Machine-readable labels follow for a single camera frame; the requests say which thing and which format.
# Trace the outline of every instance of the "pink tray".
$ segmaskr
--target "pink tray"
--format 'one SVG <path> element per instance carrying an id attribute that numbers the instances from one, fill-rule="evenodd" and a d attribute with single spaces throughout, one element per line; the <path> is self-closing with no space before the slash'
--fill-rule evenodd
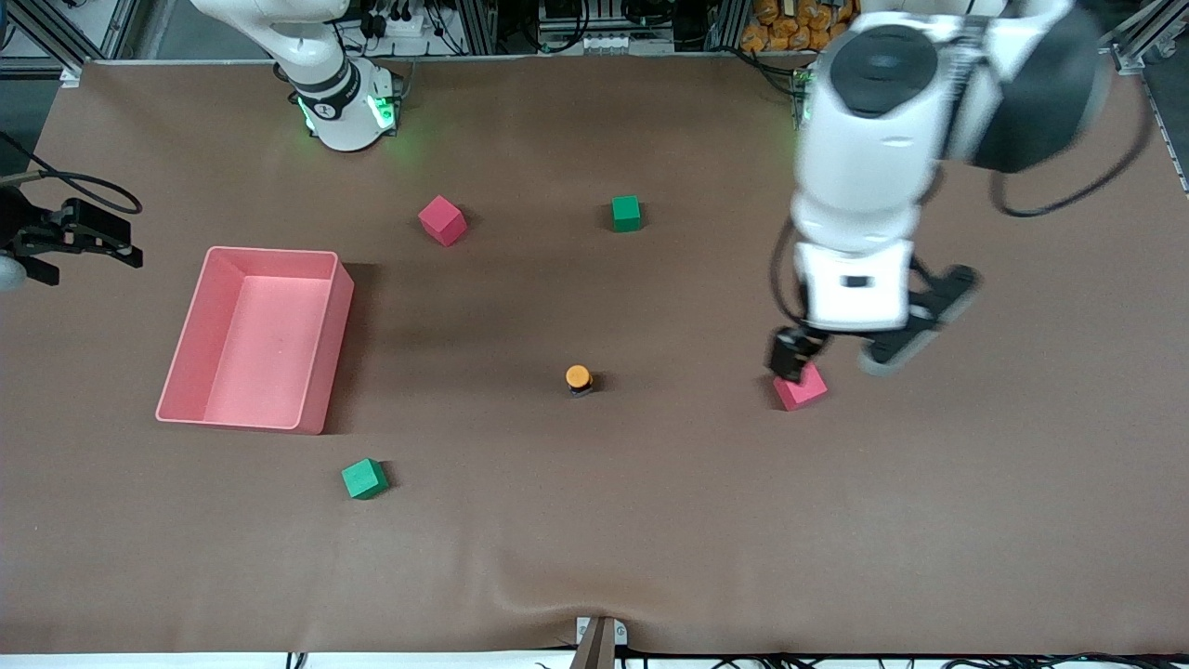
<path id="1" fill-rule="evenodd" d="M 157 421 L 317 435 L 354 282 L 329 251 L 207 251 Z"/>

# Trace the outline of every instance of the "metal bracket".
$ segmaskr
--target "metal bracket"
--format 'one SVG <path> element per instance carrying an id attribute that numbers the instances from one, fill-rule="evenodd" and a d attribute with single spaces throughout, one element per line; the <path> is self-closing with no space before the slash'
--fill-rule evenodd
<path id="1" fill-rule="evenodd" d="M 570 669 L 614 669 L 615 646 L 628 645 L 627 625 L 611 618 L 579 618 L 577 627 L 578 651 Z"/>
<path id="2" fill-rule="evenodd" d="M 78 72 L 69 68 L 63 69 L 58 81 L 62 82 L 62 88 L 78 88 Z"/>
<path id="3" fill-rule="evenodd" d="M 623 623 L 616 620 L 615 618 L 609 618 L 610 623 L 615 625 L 615 645 L 628 645 L 628 626 Z M 574 636 L 574 643 L 583 643 L 583 637 L 586 636 L 586 629 L 590 627 L 590 618 L 579 618 L 577 624 L 577 633 Z"/>
<path id="4" fill-rule="evenodd" d="M 1118 44 L 1111 45 L 1111 59 L 1115 63 L 1115 69 L 1124 76 L 1144 71 L 1143 56 L 1125 56 Z"/>

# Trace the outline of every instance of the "black cable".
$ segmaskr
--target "black cable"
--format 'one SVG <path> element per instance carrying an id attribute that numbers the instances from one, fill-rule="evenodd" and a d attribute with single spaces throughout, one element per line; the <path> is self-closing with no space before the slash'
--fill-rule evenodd
<path id="1" fill-rule="evenodd" d="M 797 72 L 797 68 L 778 68 L 776 65 L 769 65 L 767 63 L 761 62 L 757 56 L 748 53 L 747 51 L 744 51 L 742 49 L 736 49 L 735 46 L 729 46 L 726 44 L 722 44 L 722 45 L 715 46 L 713 49 L 711 49 L 711 51 L 725 51 L 728 53 L 732 53 L 735 57 L 737 57 L 738 59 L 743 61 L 744 63 L 751 65 L 753 68 L 756 68 L 756 69 L 760 69 L 760 70 L 765 70 L 765 71 L 768 71 L 768 72 L 772 72 L 772 74 L 784 74 L 784 75 L 792 76 L 793 74 Z"/>
<path id="2" fill-rule="evenodd" d="M 578 12 L 574 14 L 574 33 L 570 36 L 570 39 L 567 39 L 565 44 L 558 48 L 553 48 L 547 44 L 541 44 L 536 37 L 530 34 L 529 25 L 536 25 L 537 27 L 540 27 L 540 19 L 536 17 L 535 0 L 529 0 L 528 2 L 526 2 L 524 6 L 527 8 L 526 14 L 528 17 L 528 20 L 521 21 L 521 33 L 524 36 L 524 39 L 528 42 L 529 46 L 531 46 L 533 49 L 535 49 L 541 53 L 559 53 L 561 51 L 573 48 L 579 42 L 581 42 L 583 37 L 586 36 L 586 30 L 591 25 L 591 12 L 590 7 L 586 6 L 586 0 L 575 0 L 575 1 L 578 2 Z"/>
<path id="3" fill-rule="evenodd" d="M 1048 669 L 1065 662 L 1107 662 L 1112 664 L 1126 664 L 1138 669 L 1158 669 L 1158 667 L 1140 657 L 1122 657 L 1105 652 L 1083 652 L 1078 655 L 1067 655 L 1063 657 L 1049 657 L 1044 661 L 1028 661 L 1026 669 Z"/>
<path id="4" fill-rule="evenodd" d="M 788 302 L 785 301 L 785 291 L 780 289 L 780 265 L 781 260 L 785 259 L 785 250 L 792 239 L 793 221 L 786 220 L 780 226 L 780 234 L 776 235 L 776 245 L 772 248 L 772 261 L 768 264 L 768 286 L 772 289 L 772 298 L 776 301 L 776 308 L 780 309 L 780 313 L 785 314 L 785 317 L 793 321 L 793 323 L 800 326 L 805 324 L 804 316 L 793 313 L 793 309 L 788 307 Z"/>
<path id="5" fill-rule="evenodd" d="M 78 173 L 76 171 L 61 171 L 61 170 L 56 169 L 54 165 L 51 165 L 50 163 L 48 163 L 48 162 L 43 160 L 42 158 L 37 157 L 32 151 L 26 150 L 24 146 L 20 145 L 19 141 L 17 141 L 15 139 L 13 139 L 12 135 L 8 134 L 7 132 L 0 131 L 0 139 L 4 139 L 5 143 L 7 143 L 10 146 L 12 146 L 17 151 L 19 151 L 20 154 L 25 156 L 30 160 L 33 160 L 34 163 L 37 163 L 38 165 L 40 165 L 42 169 L 39 170 L 39 173 L 43 177 L 46 177 L 46 178 L 57 178 L 57 179 L 62 181 L 63 183 L 65 183 L 67 185 L 74 188 L 75 190 L 82 193 L 83 195 L 90 197 L 92 200 L 95 200 L 100 204 L 103 204 L 105 207 L 112 209 L 113 212 L 120 212 L 121 214 L 138 214 L 138 213 L 140 213 L 140 212 L 143 212 L 145 209 L 144 204 L 140 203 L 140 200 L 138 200 L 136 195 L 133 195 L 132 193 L 130 193 L 122 185 L 119 185 L 117 183 L 112 183 L 111 181 L 107 181 L 106 178 L 100 178 L 97 176 L 90 176 L 90 175 L 87 175 L 87 173 Z M 117 193 L 121 197 L 126 198 L 131 206 L 124 206 L 124 204 L 119 204 L 117 202 L 113 202 L 113 201 L 108 200 L 107 197 L 103 197 L 102 195 L 96 194 L 94 190 L 92 190 L 92 189 L 89 189 L 89 188 L 87 188 L 84 185 L 80 185 L 78 182 L 94 183 L 95 185 L 100 185 L 100 187 L 107 188 L 108 190 L 112 190 L 113 193 Z"/>
<path id="6" fill-rule="evenodd" d="M 1040 215 L 1051 214 L 1055 210 L 1063 209 L 1074 202 L 1077 202 L 1089 195 L 1093 195 L 1100 190 L 1107 183 L 1114 181 L 1116 176 L 1122 173 L 1139 158 L 1144 149 L 1147 147 L 1147 143 L 1152 139 L 1152 119 L 1147 115 L 1147 96 L 1144 94 L 1143 89 L 1139 89 L 1140 95 L 1140 113 L 1139 113 L 1139 130 L 1135 133 L 1135 140 L 1132 143 L 1127 152 L 1124 153 L 1122 158 L 1108 169 L 1102 176 L 1097 177 L 1089 185 L 1075 191 L 1068 197 L 1057 200 L 1050 204 L 1043 207 L 1037 207 L 1034 209 L 1017 209 L 1007 203 L 1007 175 L 1004 172 L 994 172 L 990 175 L 990 202 L 995 208 L 1006 215 L 1014 217 L 1036 217 Z"/>
<path id="7" fill-rule="evenodd" d="M 341 23 L 341 20 L 331 21 L 331 25 L 334 26 L 334 36 L 339 39 L 339 48 L 342 49 L 342 51 L 346 53 L 357 52 L 361 56 L 364 52 L 364 46 L 358 42 L 356 42 L 354 39 L 351 40 L 351 44 L 346 44 L 344 42 L 345 36 L 341 29 L 339 27 L 339 23 Z"/>
<path id="8" fill-rule="evenodd" d="M 429 17 L 429 23 L 434 26 L 434 34 L 438 34 L 438 31 L 441 31 L 441 34 L 438 34 L 438 37 L 442 38 L 446 48 L 449 49 L 455 56 L 465 56 L 466 51 L 463 49 L 463 45 L 455 42 L 454 36 L 449 32 L 449 24 L 446 23 L 441 5 L 438 4 L 438 0 L 426 0 L 426 15 Z"/>
<path id="9" fill-rule="evenodd" d="M 784 93 L 785 95 L 789 95 L 793 97 L 800 97 L 803 95 L 801 93 L 794 89 L 781 86 L 780 82 L 774 78 L 775 76 L 792 77 L 793 75 L 797 74 L 797 68 L 789 69 L 789 68 L 778 68 L 775 65 L 769 65 L 767 63 L 760 62 L 760 58 L 755 55 L 749 55 L 747 51 L 743 51 L 742 49 L 736 49 L 735 46 L 728 46 L 725 44 L 715 46 L 713 49 L 711 49 L 711 51 L 725 51 L 728 53 L 735 55 L 735 57 L 737 57 L 738 59 L 760 70 L 760 74 L 763 75 L 763 78 L 767 80 L 767 82 L 773 88 Z"/>
<path id="10" fill-rule="evenodd" d="M 668 12 L 665 12 L 665 13 L 661 13 L 661 14 L 655 14 L 655 15 L 636 14 L 635 17 L 633 17 L 633 15 L 628 14 L 629 6 L 630 6 L 630 2 L 624 1 L 622 4 L 622 7 L 619 7 L 619 14 L 623 17 L 623 20 L 625 20 L 625 21 L 628 21 L 630 24 L 638 25 L 640 27 L 656 27 L 659 25 L 665 25 L 667 23 L 671 23 L 673 20 L 673 14 L 677 12 L 677 10 L 675 10 L 677 4 L 673 2 L 673 4 L 669 4 Z"/>

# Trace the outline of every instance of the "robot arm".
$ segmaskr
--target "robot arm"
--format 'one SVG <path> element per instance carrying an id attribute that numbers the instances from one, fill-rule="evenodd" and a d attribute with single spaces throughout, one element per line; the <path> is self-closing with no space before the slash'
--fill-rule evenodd
<path id="1" fill-rule="evenodd" d="M 778 375 L 798 380 L 833 333 L 867 339 L 864 370 L 887 374 L 956 316 L 977 274 L 929 274 L 911 240 L 938 160 L 1014 172 L 1065 149 L 1106 97 L 1099 32 L 1074 0 L 1025 0 L 994 19 L 866 14 L 830 44 L 791 204 L 805 315 L 778 333 Z"/>
<path id="2" fill-rule="evenodd" d="M 250 37 L 297 89 L 306 125 L 336 151 L 357 151 L 396 131 L 400 77 L 348 58 L 326 21 L 348 0 L 193 0 L 202 13 Z"/>

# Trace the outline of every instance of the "table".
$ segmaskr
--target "table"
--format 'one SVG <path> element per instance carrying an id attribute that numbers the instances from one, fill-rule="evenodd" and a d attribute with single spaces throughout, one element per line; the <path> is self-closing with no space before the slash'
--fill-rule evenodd
<path id="1" fill-rule="evenodd" d="M 1137 83 L 1013 202 L 1113 163 Z M 353 154 L 266 67 L 92 65 L 58 94 L 39 151 L 144 198 L 146 259 L 58 258 L 62 285 L 2 296 L 0 649 L 535 648 L 605 613 L 648 651 L 1184 650 L 1189 206 L 1159 141 L 1030 221 L 948 165 L 919 251 L 980 269 L 980 299 L 891 379 L 832 345 L 829 399 L 785 414 L 787 100 L 718 58 L 414 86 L 400 135 Z M 436 194 L 471 221 L 449 248 L 416 222 Z M 610 231 L 622 194 L 638 233 Z M 212 245 L 347 263 L 327 435 L 153 421 Z M 572 400 L 573 364 L 606 389 Z M 363 457 L 395 490 L 348 499 Z"/>

